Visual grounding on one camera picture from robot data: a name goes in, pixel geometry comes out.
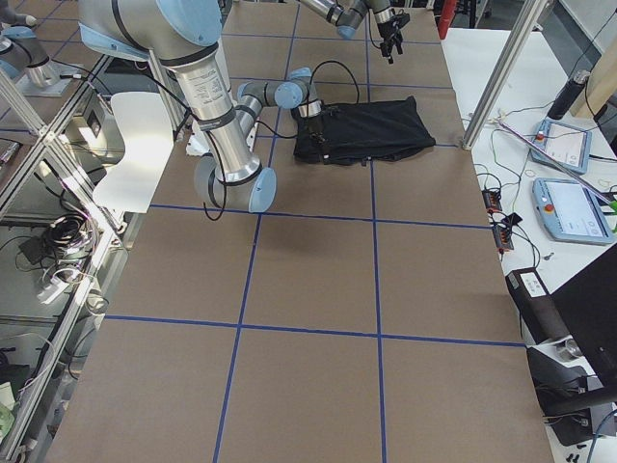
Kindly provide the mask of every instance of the light blue joint cap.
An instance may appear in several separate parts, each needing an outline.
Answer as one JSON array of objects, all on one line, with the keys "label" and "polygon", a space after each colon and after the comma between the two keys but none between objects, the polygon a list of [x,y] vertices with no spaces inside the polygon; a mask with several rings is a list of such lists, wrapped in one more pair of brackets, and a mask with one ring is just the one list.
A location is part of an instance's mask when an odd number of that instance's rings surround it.
[{"label": "light blue joint cap", "polygon": [[247,85],[249,85],[249,82],[245,82],[244,84],[240,84],[240,87],[238,87],[238,93],[236,95],[236,98],[240,99],[242,96],[244,96],[244,89],[247,88]]},{"label": "light blue joint cap", "polygon": [[283,82],[274,92],[274,100],[282,109],[297,108],[303,98],[302,89],[293,82]]},{"label": "light blue joint cap", "polygon": [[210,46],[221,37],[221,10],[214,0],[156,0],[167,22],[184,39]]},{"label": "light blue joint cap", "polygon": [[338,26],[336,31],[347,41],[350,41],[356,35],[356,29],[351,26]]},{"label": "light blue joint cap", "polygon": [[311,77],[312,71],[310,68],[298,68],[289,72],[289,80],[299,79],[300,77]]},{"label": "light blue joint cap", "polygon": [[37,36],[32,29],[26,26],[14,26],[2,31],[2,35],[8,39],[35,39]]},{"label": "light blue joint cap", "polygon": [[132,61],[147,61],[149,59],[149,55],[145,51],[138,50],[123,41],[117,41],[105,36],[81,22],[79,23],[79,28],[81,30],[81,41],[88,48],[98,53]]},{"label": "light blue joint cap", "polygon": [[277,174],[273,169],[263,169],[255,181],[253,192],[249,199],[249,212],[265,212],[274,202],[277,195]]},{"label": "light blue joint cap", "polygon": [[14,68],[12,65],[6,61],[2,61],[1,59],[0,68],[4,70],[11,79],[15,79],[19,75],[19,69]]}]

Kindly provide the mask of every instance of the robotic arm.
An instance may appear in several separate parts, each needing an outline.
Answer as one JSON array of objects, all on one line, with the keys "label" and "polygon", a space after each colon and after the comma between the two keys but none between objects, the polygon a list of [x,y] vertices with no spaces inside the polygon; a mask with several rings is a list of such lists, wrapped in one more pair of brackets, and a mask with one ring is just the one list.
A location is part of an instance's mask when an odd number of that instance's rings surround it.
[{"label": "robotic arm", "polygon": [[0,68],[11,78],[26,70],[37,87],[46,88],[60,81],[60,74],[51,62],[37,36],[24,26],[10,27],[0,35]]},{"label": "robotic arm", "polygon": [[[300,1],[335,24],[347,39],[372,9],[384,38],[382,54],[391,61],[395,46],[402,52],[400,29],[409,15],[396,14],[389,0],[355,0],[347,12],[332,0]],[[277,104],[299,107],[319,142],[321,103],[309,84],[310,70],[298,69],[279,85],[248,84],[234,107],[215,58],[222,31],[216,0],[80,0],[79,11],[82,41],[89,48],[133,61],[147,61],[152,53],[175,74],[216,154],[203,158],[196,170],[196,189],[203,200],[250,212],[267,210],[274,201],[276,176],[249,150],[246,134],[264,106]]]},{"label": "robotic arm", "polygon": [[410,21],[407,13],[396,13],[389,0],[354,0],[349,10],[344,10],[333,0],[298,0],[301,4],[322,16],[336,26],[336,31],[344,39],[354,37],[369,10],[372,10],[382,37],[380,49],[382,56],[392,64],[392,49],[396,47],[399,55],[403,54],[403,36],[401,29]]}]

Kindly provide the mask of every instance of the white desk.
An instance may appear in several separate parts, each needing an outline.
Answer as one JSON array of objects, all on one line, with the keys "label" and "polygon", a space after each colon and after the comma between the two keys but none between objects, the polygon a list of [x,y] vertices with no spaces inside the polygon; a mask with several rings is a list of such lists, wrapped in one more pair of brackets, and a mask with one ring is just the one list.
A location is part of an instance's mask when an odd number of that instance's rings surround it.
[{"label": "white desk", "polygon": [[[458,105],[463,120],[469,119],[482,95],[495,66],[497,58],[508,38],[508,31],[451,29],[443,42],[443,51],[450,71],[452,85],[456,92]],[[533,33],[529,38],[516,67],[509,76],[506,85],[499,96],[491,117],[496,117],[498,111],[508,113],[527,107],[543,106],[554,99],[566,82],[566,73],[559,65],[549,45],[541,33]],[[535,132],[537,124],[547,114],[546,109],[529,110],[515,113],[507,117],[506,121],[521,133]],[[564,117],[564,123],[591,128],[595,126],[590,120],[577,120],[570,115]],[[475,163],[485,165],[489,172],[496,175],[503,183],[516,182],[518,179],[512,173],[499,167],[494,160],[491,148],[491,133],[495,125],[487,125],[482,131],[475,147],[472,150]],[[592,131],[591,152],[598,156],[614,158],[614,154],[606,139],[598,128]],[[504,132],[495,134],[496,159],[500,164],[520,173],[527,157],[528,149],[521,142]],[[477,172],[484,172],[476,167]],[[484,184],[486,176],[479,178]],[[506,213],[515,210],[523,217],[521,226],[540,250],[542,256],[554,253],[550,260],[542,259],[538,272],[542,276],[550,291],[573,277],[577,271],[606,251],[606,246],[580,245],[552,241],[545,232],[536,215],[532,202],[531,185],[536,177],[567,178],[563,174],[549,167],[529,160],[523,174],[521,191],[514,203],[516,186],[505,187],[502,191],[502,206]],[[617,163],[590,160],[589,169],[584,176],[594,186],[606,191],[610,185],[617,184]],[[496,181],[489,178],[489,186],[496,186]],[[514,236],[515,251],[506,253],[502,268],[504,274],[516,268],[531,266],[531,248],[522,239]],[[587,449],[579,450],[576,447],[563,448],[557,442],[554,434],[548,428],[550,443],[555,461],[563,461],[570,453],[580,453],[579,462],[584,462]],[[615,461],[617,455],[617,438],[603,439],[596,445],[593,463],[609,463]]]}]

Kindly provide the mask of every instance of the grid line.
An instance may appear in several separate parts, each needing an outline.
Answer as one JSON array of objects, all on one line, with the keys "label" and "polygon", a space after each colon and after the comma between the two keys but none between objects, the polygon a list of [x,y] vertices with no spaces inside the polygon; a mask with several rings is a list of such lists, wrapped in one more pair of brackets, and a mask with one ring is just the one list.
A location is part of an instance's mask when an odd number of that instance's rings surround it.
[{"label": "grid line", "polygon": [[[253,77],[233,76],[233,77],[230,77],[229,80],[247,81],[247,80],[255,80],[255,79]],[[285,81],[285,79],[272,79],[272,78],[262,79],[262,80],[268,80],[270,82],[284,82]],[[352,82],[333,82],[330,80],[317,80],[317,79],[315,79],[313,82],[315,84],[328,84],[328,85],[351,85],[351,86],[355,85]],[[368,84],[366,82],[358,82],[358,86],[368,87]],[[454,90],[453,87],[440,86],[440,85],[406,85],[406,84],[371,83],[370,86],[371,87],[392,87],[392,88],[400,88],[400,89]]]},{"label": "grid line", "polygon": [[[187,210],[187,211],[199,211],[203,212],[203,207],[197,207],[193,205],[175,205],[175,204],[151,204],[150,207],[155,209],[171,209],[171,210]],[[220,209],[217,208],[209,208],[208,212],[217,212]],[[253,215],[251,212],[247,210],[240,209],[225,209],[225,213],[231,214],[245,214],[245,215]],[[344,217],[344,216],[336,216],[336,215],[310,215],[310,214],[294,214],[291,212],[272,212],[266,211],[262,212],[259,215],[271,216],[271,217],[286,217],[292,219],[318,219],[318,220],[340,220],[346,222],[368,222],[371,223],[373,221],[372,218],[368,217]],[[441,222],[422,222],[416,220],[397,220],[397,219],[379,219],[375,218],[375,222],[378,224],[396,224],[396,225],[418,225],[422,227],[445,227],[452,229],[473,229],[473,230],[490,230],[491,226],[489,225],[473,225],[473,224],[447,224]]]},{"label": "grid line", "polygon": [[[253,331],[270,331],[281,333],[298,333],[307,335],[321,335],[321,336],[336,336],[346,338],[370,338],[377,339],[377,333],[365,333],[360,331],[344,331],[344,330],[326,330],[318,328],[302,328],[296,326],[276,326],[276,325],[259,325],[259,324],[247,324],[242,323],[229,323],[224,321],[210,321],[210,320],[195,320],[186,318],[161,318],[161,317],[149,317],[138,315],[119,315],[114,313],[108,313],[105,315],[108,320],[122,321],[122,322],[138,322],[138,323],[161,323],[170,325],[192,325],[192,326],[207,326],[211,328],[225,328],[225,329],[238,329],[253,330]],[[467,345],[484,345],[489,347],[515,347],[524,348],[525,344],[522,342],[513,342],[509,340],[466,340],[462,338],[440,338],[434,336],[417,336],[417,335],[398,335],[393,333],[382,333],[381,338],[383,340],[404,340],[404,341],[421,341],[432,342],[438,344],[467,344]]]},{"label": "grid line", "polygon": [[[366,54],[366,99],[370,103],[370,63],[368,37],[370,37],[370,14],[364,21],[364,53]],[[373,272],[375,277],[375,318],[377,328],[377,380],[379,383],[379,424],[382,442],[382,463],[388,463],[388,436],[386,434],[386,392],[384,385],[384,346],[382,343],[382,307],[379,285],[379,244],[377,236],[377,192],[375,189],[374,161],[369,162],[371,225],[373,231]]]},{"label": "grid line", "polygon": [[[290,36],[280,35],[280,34],[242,34],[237,32],[227,32],[222,34],[223,37],[254,37],[259,39],[292,39]],[[293,39],[298,39],[302,41],[366,41],[366,39],[343,39],[336,37],[306,37],[306,36],[295,36]],[[403,41],[403,43],[409,43],[414,45],[441,45],[438,41]]]},{"label": "grid line", "polygon": [[[293,41],[294,41],[294,36],[296,34],[296,27],[298,26],[298,16],[299,16],[299,12],[300,12],[300,5],[298,5],[296,7],[296,18],[293,24],[293,33],[291,36],[291,41],[289,44],[289,52],[287,54],[287,63],[285,65],[285,76],[289,73],[289,63],[291,62],[291,51],[293,49]],[[275,131],[279,130],[279,122],[281,120],[281,109],[279,109],[279,114],[277,115],[277,120],[275,122]],[[268,166],[271,165],[272,163],[272,158],[274,156],[274,147],[276,144],[276,140],[273,141],[272,143],[272,147],[270,148],[270,157],[268,159]],[[236,328],[236,332],[235,332],[235,341],[233,344],[233,351],[231,353],[231,362],[229,365],[229,371],[228,371],[228,382],[226,385],[226,389],[225,389],[225,396],[223,399],[223,407],[221,410],[221,417],[219,419],[219,429],[217,432],[217,438],[216,438],[216,445],[214,448],[214,455],[212,457],[212,462],[213,463],[218,463],[219,461],[219,455],[220,455],[220,451],[221,451],[221,444],[223,442],[223,433],[225,430],[225,419],[227,417],[227,410],[228,410],[228,405],[229,405],[229,396],[231,394],[231,386],[233,383],[233,374],[234,374],[234,370],[235,370],[235,363],[236,363],[236,359],[237,359],[237,354],[238,354],[238,349],[240,346],[240,340],[241,340],[241,335],[242,335],[242,329],[243,329],[243,320],[244,320],[244,313],[247,307],[247,300],[249,297],[249,289],[251,287],[251,280],[253,277],[253,268],[254,268],[254,264],[255,264],[255,255],[256,255],[256,251],[257,251],[257,244],[259,242],[259,231],[261,229],[261,220],[263,218],[262,214],[259,214],[257,217],[257,223],[255,225],[255,237],[253,240],[253,248],[251,250],[251,258],[249,260],[249,270],[247,271],[247,280],[244,286],[244,293],[242,296],[242,307],[240,308],[240,315],[238,317],[238,326]]]}]

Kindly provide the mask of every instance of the red object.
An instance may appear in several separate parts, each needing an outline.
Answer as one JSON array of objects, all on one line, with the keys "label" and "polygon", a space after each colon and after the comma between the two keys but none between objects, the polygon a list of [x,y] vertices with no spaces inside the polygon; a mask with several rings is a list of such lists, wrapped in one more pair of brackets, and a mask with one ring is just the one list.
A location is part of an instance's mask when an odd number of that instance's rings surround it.
[{"label": "red object", "polygon": [[437,30],[440,33],[440,39],[445,39],[447,30],[450,28],[452,19],[454,19],[454,11],[456,10],[457,0],[445,0],[442,8],[442,17],[440,17],[440,23],[437,26]]}]

